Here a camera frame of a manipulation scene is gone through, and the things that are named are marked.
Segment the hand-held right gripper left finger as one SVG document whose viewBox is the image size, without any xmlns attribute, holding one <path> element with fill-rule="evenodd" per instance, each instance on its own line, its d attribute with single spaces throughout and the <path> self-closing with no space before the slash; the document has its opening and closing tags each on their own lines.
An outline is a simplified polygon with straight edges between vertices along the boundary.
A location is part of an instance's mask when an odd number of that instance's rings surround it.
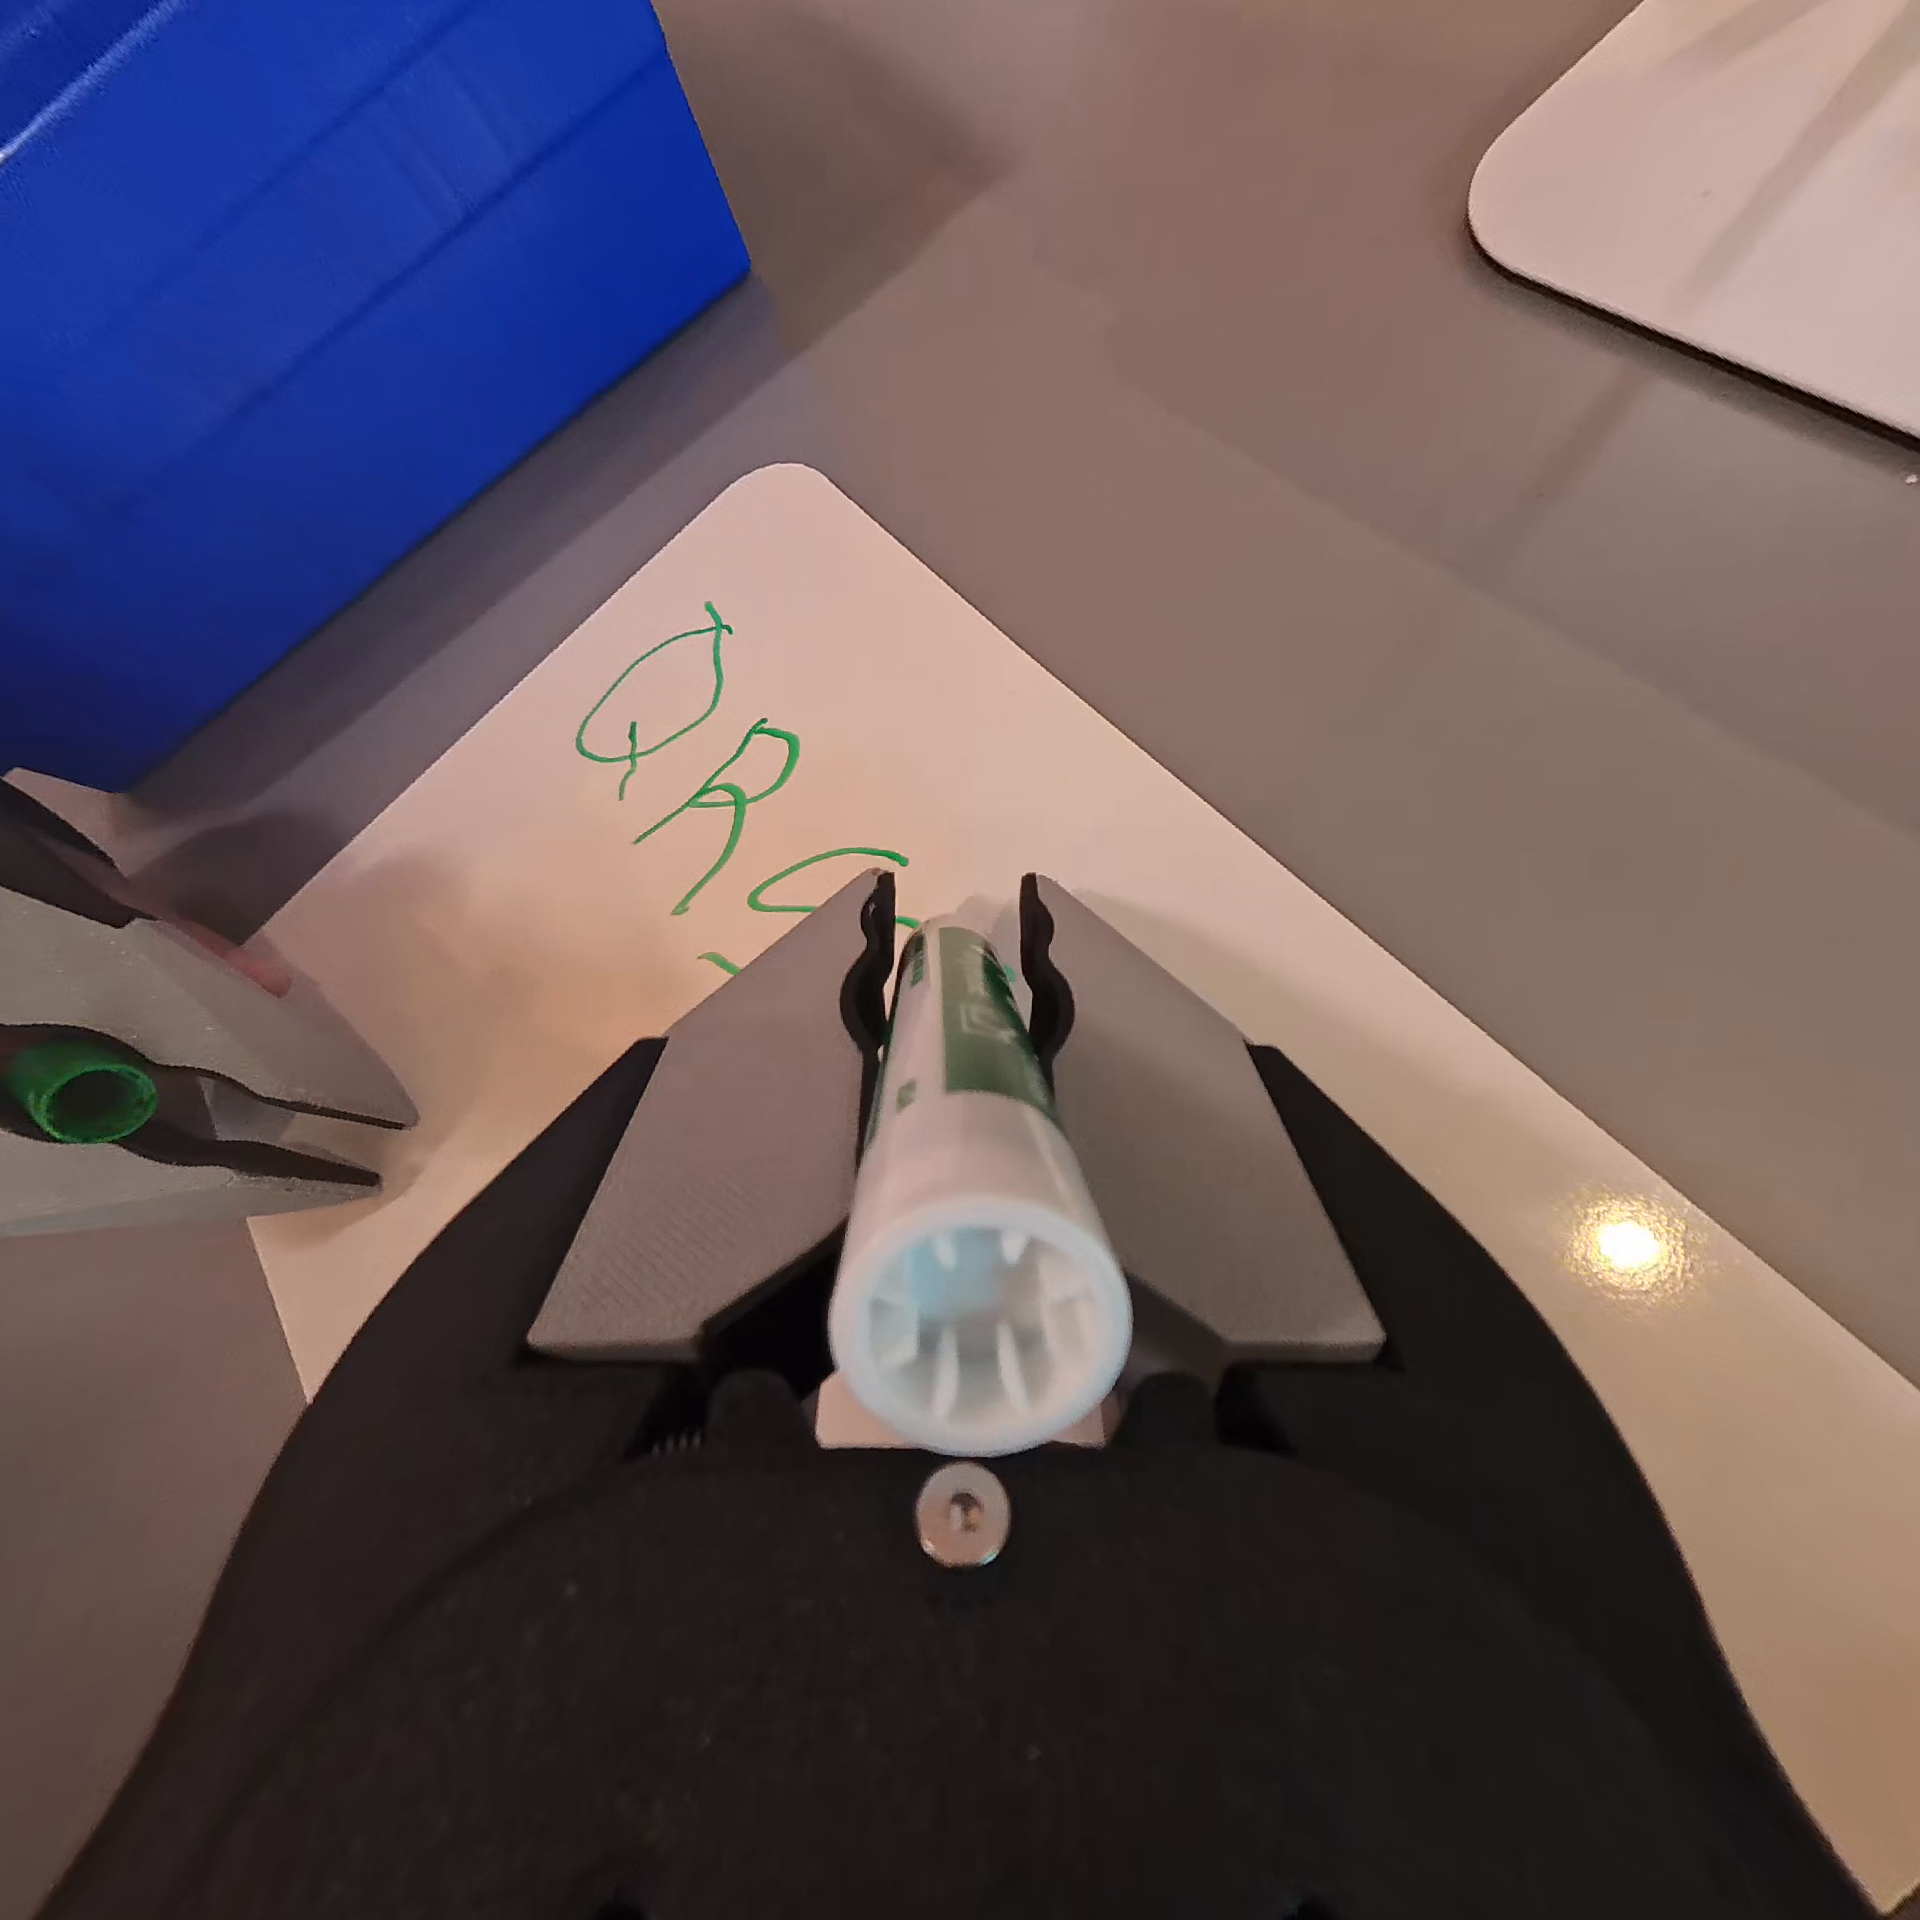
<svg viewBox="0 0 1920 1920">
<path fill-rule="evenodd" d="M 897 966 L 857 870 L 669 1027 L 531 1329 L 550 1361 L 697 1361 L 850 1211 Z"/>
</svg>

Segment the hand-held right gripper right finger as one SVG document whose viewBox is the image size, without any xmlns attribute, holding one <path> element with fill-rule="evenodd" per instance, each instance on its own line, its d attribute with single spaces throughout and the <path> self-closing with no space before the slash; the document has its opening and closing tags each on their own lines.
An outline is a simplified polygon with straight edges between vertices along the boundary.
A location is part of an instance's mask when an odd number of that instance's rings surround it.
<svg viewBox="0 0 1920 1920">
<path fill-rule="evenodd" d="M 1236 1025 L 1052 878 L 1032 1033 L 1134 1302 L 1130 1366 L 1349 1366 L 1385 1333 Z"/>
</svg>

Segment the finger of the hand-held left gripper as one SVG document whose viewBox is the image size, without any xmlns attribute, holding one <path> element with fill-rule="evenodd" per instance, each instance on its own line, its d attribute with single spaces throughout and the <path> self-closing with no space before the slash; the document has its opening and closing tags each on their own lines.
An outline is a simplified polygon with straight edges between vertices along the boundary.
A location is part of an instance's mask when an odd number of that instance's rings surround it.
<svg viewBox="0 0 1920 1920">
<path fill-rule="evenodd" d="M 310 981 L 274 994 L 153 919 L 115 928 L 5 891 L 2 1019 L 88 1031 L 294 1113 L 392 1130 L 418 1121 L 395 1073 Z"/>
<path fill-rule="evenodd" d="M 124 1144 L 2 1135 L 8 1240 L 276 1216 L 371 1199 L 371 1163 L 306 1139 L 288 1111 L 213 1111 L 168 1159 Z"/>
</svg>

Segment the green marker cap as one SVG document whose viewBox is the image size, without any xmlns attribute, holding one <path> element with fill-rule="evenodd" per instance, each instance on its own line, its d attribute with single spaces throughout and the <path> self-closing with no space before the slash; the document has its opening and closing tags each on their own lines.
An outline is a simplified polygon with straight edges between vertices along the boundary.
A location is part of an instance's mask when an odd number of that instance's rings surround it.
<svg viewBox="0 0 1920 1920">
<path fill-rule="evenodd" d="M 161 1111 L 153 1073 L 104 1040 L 19 1042 L 2 1081 L 29 1137 L 56 1146 L 120 1146 Z"/>
</svg>

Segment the green whiteboard marker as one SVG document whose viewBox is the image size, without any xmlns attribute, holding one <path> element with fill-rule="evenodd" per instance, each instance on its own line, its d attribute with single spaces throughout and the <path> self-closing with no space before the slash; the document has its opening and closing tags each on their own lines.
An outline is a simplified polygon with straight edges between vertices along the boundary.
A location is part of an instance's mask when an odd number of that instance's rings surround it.
<svg viewBox="0 0 1920 1920">
<path fill-rule="evenodd" d="M 827 1307 L 852 1400 L 939 1456 L 1057 1443 L 1116 1390 L 1134 1294 L 973 919 L 905 943 Z"/>
</svg>

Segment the white whiteboard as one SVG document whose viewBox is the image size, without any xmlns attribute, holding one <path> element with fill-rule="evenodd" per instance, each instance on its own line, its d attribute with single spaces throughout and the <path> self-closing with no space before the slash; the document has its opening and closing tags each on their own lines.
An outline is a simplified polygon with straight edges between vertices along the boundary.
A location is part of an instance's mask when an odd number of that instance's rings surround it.
<svg viewBox="0 0 1920 1920">
<path fill-rule="evenodd" d="M 1842 1861 L 1915 1886 L 1915 1386 L 806 467 L 737 481 L 267 923 L 420 1115 L 377 1200 L 252 1230 L 302 1387 L 854 854 L 912 917 L 1065 883 L 1413 1173 L 1598 1390 Z"/>
</svg>

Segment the person's left hand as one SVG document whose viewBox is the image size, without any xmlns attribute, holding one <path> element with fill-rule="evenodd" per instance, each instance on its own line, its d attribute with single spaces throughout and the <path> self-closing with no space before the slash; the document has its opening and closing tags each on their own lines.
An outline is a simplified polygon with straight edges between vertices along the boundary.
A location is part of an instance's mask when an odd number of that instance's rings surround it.
<svg viewBox="0 0 1920 1920">
<path fill-rule="evenodd" d="M 292 969 L 286 967 L 282 955 L 267 945 L 228 941 L 220 930 L 172 910 L 157 912 L 155 921 L 206 950 L 230 973 L 252 978 L 262 993 L 276 1000 L 284 1000 L 294 990 L 297 978 Z"/>
</svg>

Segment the blue plastic bin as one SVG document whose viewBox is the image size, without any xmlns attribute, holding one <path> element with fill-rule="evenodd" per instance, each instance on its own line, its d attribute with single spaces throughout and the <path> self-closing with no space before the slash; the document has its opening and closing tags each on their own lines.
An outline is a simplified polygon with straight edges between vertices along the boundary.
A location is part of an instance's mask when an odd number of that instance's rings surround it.
<svg viewBox="0 0 1920 1920">
<path fill-rule="evenodd" d="M 2 763 L 124 789 L 738 287 L 644 2 L 2 6 Z"/>
</svg>

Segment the white clipboard stand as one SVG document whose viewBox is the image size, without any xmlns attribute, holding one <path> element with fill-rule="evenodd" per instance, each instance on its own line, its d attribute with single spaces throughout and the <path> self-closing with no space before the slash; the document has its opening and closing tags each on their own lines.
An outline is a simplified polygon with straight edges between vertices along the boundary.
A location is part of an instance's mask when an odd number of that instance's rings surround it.
<svg viewBox="0 0 1920 1920">
<path fill-rule="evenodd" d="M 1467 221 L 1524 281 L 1914 442 L 1918 6 L 1637 6 Z"/>
</svg>

